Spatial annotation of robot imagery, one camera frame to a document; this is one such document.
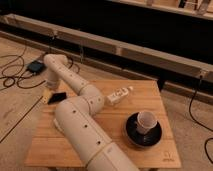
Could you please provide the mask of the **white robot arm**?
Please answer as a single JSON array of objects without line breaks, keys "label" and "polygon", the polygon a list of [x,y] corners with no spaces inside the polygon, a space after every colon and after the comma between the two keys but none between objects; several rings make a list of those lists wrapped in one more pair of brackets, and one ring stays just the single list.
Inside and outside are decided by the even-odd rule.
[{"label": "white robot arm", "polygon": [[104,106],[98,88],[66,67],[65,55],[48,54],[47,87],[54,90],[63,80],[75,93],[55,109],[55,120],[87,171],[140,171],[120,147],[93,119]]}]

